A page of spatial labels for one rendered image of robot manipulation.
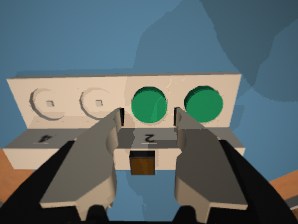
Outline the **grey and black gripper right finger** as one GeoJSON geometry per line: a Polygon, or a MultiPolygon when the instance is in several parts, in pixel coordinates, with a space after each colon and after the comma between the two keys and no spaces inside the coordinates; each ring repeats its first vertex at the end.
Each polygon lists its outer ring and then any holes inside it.
{"type": "Polygon", "coordinates": [[[175,200],[196,210],[206,224],[298,224],[275,188],[227,141],[180,107],[174,126],[175,200]],[[183,151],[184,150],[184,151],[183,151]]]}

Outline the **blue bench mat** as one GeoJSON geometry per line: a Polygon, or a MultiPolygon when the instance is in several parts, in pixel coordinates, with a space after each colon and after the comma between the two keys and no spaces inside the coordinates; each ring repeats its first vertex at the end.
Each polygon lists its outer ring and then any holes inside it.
{"type": "MultiPolygon", "coordinates": [[[[28,129],[7,78],[190,72],[241,74],[243,157],[298,170],[298,0],[0,0],[0,148],[28,129]]],[[[173,220],[175,170],[115,171],[110,221],[173,220]]]]}

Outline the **grey table edge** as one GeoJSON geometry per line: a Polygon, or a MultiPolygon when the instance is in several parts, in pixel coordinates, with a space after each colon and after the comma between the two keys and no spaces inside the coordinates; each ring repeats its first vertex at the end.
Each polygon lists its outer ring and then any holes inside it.
{"type": "MultiPolygon", "coordinates": [[[[298,208],[298,195],[285,200],[291,210],[298,208]]],[[[0,208],[4,203],[0,201],[0,208]]]]}

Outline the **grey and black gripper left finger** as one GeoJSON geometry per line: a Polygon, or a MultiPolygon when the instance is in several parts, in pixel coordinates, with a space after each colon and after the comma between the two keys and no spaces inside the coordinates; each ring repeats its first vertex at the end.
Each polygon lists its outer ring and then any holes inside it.
{"type": "Polygon", "coordinates": [[[0,208],[0,224],[68,224],[85,221],[92,205],[107,213],[116,198],[114,150],[124,126],[116,108],[33,172],[0,208]],[[111,202],[112,201],[112,202],[111,202]]]}

